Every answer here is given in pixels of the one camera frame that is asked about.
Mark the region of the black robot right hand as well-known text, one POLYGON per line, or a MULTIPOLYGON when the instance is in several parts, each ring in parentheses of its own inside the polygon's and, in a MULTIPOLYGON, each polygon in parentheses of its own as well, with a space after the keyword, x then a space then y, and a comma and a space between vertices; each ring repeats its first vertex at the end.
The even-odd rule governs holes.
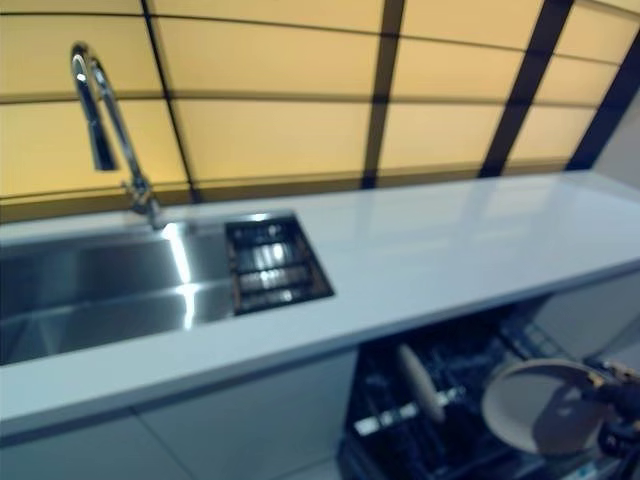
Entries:
POLYGON ((600 449, 614 458, 624 458, 639 446, 639 373, 613 361, 591 359, 584 400, 613 409, 614 419, 605 420, 598 433, 600 449))

